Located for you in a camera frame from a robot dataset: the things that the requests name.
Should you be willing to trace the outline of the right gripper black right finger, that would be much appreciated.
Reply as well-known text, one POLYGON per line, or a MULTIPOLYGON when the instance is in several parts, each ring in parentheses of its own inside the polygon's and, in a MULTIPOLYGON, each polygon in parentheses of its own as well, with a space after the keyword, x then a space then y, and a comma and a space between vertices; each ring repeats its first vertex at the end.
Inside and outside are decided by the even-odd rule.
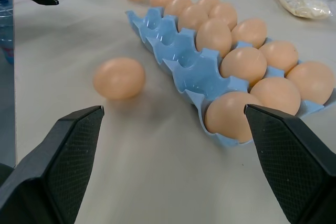
POLYGON ((262 171, 290 224, 336 224, 336 153, 298 117, 247 104, 262 171))

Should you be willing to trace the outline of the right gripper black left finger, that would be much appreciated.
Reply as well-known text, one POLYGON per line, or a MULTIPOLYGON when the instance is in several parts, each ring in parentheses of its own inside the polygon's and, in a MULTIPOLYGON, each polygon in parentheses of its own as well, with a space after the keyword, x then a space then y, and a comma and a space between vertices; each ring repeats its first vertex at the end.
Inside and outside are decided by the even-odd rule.
POLYGON ((92 173, 104 108, 60 118, 0 185, 0 224, 74 224, 92 173))

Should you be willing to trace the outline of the light blue plastic egg tray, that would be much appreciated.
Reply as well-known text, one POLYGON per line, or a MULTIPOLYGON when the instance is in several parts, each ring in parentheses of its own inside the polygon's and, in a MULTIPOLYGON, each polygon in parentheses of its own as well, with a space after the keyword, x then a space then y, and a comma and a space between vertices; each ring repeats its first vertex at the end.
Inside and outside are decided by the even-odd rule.
POLYGON ((130 27, 154 54, 158 65, 172 75, 177 91, 197 108, 201 125, 212 101, 227 92, 252 89, 246 80, 223 78, 219 73, 222 63, 219 52, 207 48, 197 51, 196 32, 186 28, 178 31, 178 18, 164 16, 161 7, 149 8, 144 17, 132 10, 125 14, 130 27))

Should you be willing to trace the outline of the blue clear water bottle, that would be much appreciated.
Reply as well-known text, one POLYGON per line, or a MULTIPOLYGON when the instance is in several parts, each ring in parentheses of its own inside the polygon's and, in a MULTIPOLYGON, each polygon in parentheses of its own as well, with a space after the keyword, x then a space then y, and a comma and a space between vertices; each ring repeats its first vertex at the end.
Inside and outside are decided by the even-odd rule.
POLYGON ((14 64, 13 0, 0 0, 0 51, 14 64))

